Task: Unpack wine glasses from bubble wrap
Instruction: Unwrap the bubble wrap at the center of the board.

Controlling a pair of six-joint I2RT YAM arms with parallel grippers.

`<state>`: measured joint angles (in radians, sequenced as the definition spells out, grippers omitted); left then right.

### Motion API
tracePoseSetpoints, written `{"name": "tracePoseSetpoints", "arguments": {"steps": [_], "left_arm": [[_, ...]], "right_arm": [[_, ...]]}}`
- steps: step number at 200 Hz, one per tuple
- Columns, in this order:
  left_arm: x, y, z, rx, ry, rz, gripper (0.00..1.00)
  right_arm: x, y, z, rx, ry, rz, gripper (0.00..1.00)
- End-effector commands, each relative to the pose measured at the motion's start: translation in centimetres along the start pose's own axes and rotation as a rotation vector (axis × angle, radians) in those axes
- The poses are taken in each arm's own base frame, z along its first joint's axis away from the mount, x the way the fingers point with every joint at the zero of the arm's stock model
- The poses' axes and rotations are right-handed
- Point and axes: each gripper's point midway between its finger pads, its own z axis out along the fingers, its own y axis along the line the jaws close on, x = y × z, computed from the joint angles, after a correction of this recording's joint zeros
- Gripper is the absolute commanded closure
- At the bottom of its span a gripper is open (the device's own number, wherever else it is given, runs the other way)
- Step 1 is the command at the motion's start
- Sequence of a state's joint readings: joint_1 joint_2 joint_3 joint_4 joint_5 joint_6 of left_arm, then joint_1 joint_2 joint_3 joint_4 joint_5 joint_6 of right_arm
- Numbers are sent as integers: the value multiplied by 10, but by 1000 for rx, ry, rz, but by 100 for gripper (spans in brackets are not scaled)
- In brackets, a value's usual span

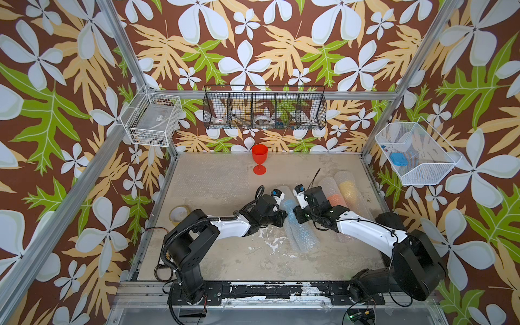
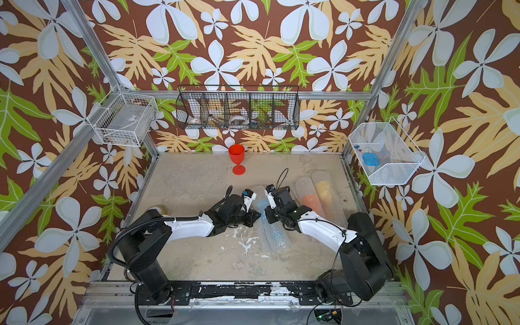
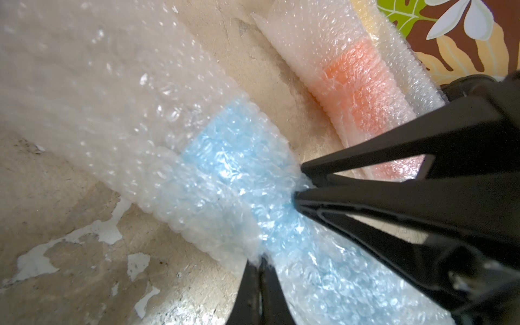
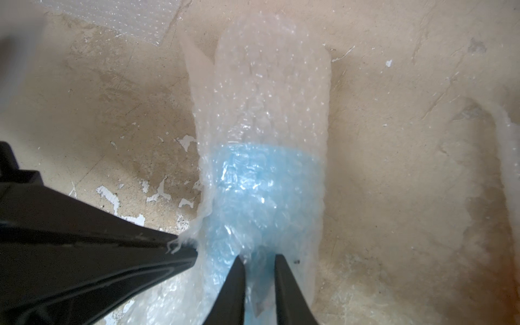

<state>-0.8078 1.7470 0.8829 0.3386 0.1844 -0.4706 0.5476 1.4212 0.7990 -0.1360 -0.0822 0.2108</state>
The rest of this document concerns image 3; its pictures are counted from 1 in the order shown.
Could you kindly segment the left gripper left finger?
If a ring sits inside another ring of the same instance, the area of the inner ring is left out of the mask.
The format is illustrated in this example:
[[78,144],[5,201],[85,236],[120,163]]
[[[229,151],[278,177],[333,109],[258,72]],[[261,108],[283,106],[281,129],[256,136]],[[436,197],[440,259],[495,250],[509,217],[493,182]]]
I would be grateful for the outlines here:
[[227,325],[257,325],[261,321],[261,289],[259,268],[250,261],[245,266],[238,294]]

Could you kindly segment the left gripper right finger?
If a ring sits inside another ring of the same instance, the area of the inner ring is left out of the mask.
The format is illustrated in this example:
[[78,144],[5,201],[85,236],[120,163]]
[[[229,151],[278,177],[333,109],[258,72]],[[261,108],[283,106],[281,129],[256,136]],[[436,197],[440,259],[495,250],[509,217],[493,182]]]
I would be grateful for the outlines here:
[[259,287],[261,296],[260,324],[296,325],[288,308],[278,275],[266,257],[259,267]]

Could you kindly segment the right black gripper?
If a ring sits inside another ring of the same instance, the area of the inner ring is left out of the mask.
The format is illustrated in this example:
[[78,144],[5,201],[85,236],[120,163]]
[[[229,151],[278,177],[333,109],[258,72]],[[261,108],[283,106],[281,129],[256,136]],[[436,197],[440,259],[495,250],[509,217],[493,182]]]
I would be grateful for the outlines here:
[[308,161],[315,178],[427,156],[422,180],[345,178],[296,209],[347,238],[457,324],[519,323],[519,73],[461,80],[443,108]]

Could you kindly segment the bubble orange glass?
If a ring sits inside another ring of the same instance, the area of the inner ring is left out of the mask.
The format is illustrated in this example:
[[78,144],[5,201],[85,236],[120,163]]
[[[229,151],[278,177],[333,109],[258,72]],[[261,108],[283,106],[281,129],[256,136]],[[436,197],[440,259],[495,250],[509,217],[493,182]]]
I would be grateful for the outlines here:
[[252,16],[344,147],[416,118],[349,1],[275,1],[265,16]]

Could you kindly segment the bubble blue glass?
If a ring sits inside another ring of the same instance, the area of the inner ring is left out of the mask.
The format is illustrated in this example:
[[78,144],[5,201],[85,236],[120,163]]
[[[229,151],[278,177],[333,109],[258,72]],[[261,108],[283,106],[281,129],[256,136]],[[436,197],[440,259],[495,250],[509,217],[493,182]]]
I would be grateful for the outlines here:
[[236,273],[265,255],[300,324],[452,324],[300,214],[287,139],[165,1],[2,1],[1,122]]

